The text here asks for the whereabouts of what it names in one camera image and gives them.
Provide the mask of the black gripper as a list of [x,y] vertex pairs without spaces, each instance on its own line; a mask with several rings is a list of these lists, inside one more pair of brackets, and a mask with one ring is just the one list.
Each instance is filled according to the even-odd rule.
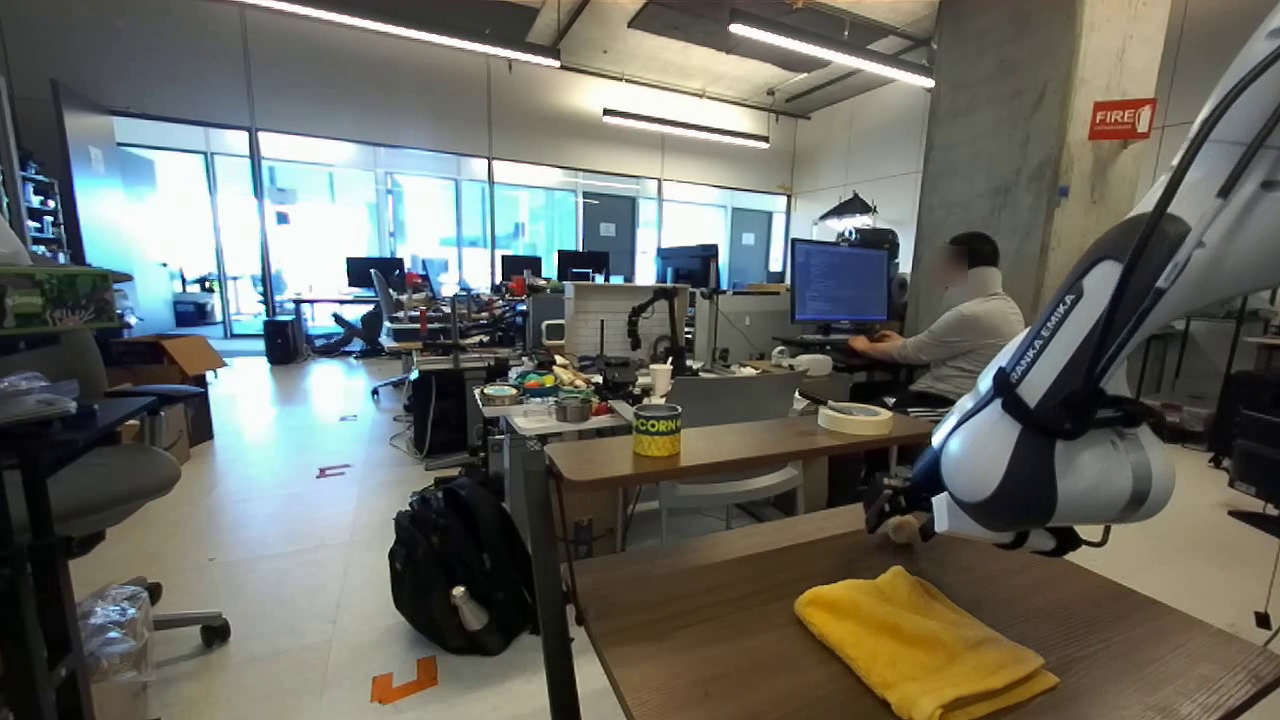
[[863,531],[875,539],[875,544],[888,544],[884,539],[884,525],[894,515],[907,515],[907,511],[924,511],[907,501],[907,480],[904,474],[875,474],[871,480],[871,495],[863,501]]

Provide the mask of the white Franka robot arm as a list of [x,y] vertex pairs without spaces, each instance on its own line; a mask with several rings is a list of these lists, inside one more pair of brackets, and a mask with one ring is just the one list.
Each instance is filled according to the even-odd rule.
[[1076,260],[869,505],[888,544],[970,536],[1067,556],[1173,501],[1159,412],[1129,379],[1156,328],[1280,282],[1280,6],[1220,72],[1173,166]]

